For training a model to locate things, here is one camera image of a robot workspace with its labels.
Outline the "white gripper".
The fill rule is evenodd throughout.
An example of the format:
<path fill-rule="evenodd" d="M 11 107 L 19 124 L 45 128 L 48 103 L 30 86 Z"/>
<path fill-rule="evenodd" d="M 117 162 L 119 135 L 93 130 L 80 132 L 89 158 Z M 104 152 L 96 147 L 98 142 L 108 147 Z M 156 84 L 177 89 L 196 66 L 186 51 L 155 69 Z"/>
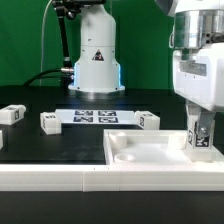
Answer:
<path fill-rule="evenodd" d="M 181 56 L 180 50 L 173 52 L 174 91 L 187 99 L 187 123 L 198 120 L 197 134 L 209 136 L 214 112 L 224 112 L 224 43 L 200 49 L 193 62 Z M 207 110 L 200 112 L 198 105 Z"/>

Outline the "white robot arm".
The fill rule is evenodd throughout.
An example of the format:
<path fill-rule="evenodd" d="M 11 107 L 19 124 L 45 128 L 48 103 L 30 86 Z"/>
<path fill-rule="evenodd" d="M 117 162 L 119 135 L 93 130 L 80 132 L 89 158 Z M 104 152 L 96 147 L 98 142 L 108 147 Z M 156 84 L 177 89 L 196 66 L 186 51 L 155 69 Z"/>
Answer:
<path fill-rule="evenodd" d="M 224 112 L 224 0 L 155 0 L 174 18 L 169 44 L 173 49 L 174 91 L 196 109 L 196 130 L 209 133 L 216 112 Z M 85 5 L 81 52 L 70 89 L 89 96 L 121 90 L 115 60 L 116 23 L 102 6 Z"/>

